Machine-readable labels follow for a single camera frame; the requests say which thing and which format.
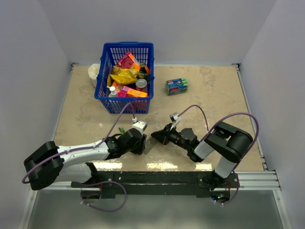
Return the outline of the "grey remote control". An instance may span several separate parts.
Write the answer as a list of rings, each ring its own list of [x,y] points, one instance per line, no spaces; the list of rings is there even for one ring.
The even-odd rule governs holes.
[[[144,149],[143,153],[148,154],[154,146],[155,146],[155,139],[150,136],[149,138],[146,139],[145,149]]]

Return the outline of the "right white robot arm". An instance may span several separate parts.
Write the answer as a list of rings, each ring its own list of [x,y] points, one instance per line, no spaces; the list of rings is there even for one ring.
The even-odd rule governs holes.
[[[229,175],[246,155],[253,143],[251,135],[233,125],[220,122],[203,141],[199,141],[191,128],[176,131],[171,124],[163,130],[155,131],[151,137],[167,145],[169,142],[187,151],[187,156],[193,162],[204,161],[212,152],[216,151],[221,158],[213,170],[212,181],[217,187],[224,187],[229,182]]]

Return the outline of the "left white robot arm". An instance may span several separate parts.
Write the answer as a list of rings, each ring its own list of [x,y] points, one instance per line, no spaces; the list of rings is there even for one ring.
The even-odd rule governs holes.
[[[49,141],[24,160],[22,182],[32,190],[44,189],[55,182],[78,182],[88,187],[98,184],[99,176],[93,161],[120,158],[128,152],[141,155],[146,134],[131,128],[122,134],[103,139],[102,143],[81,146],[57,146]]]

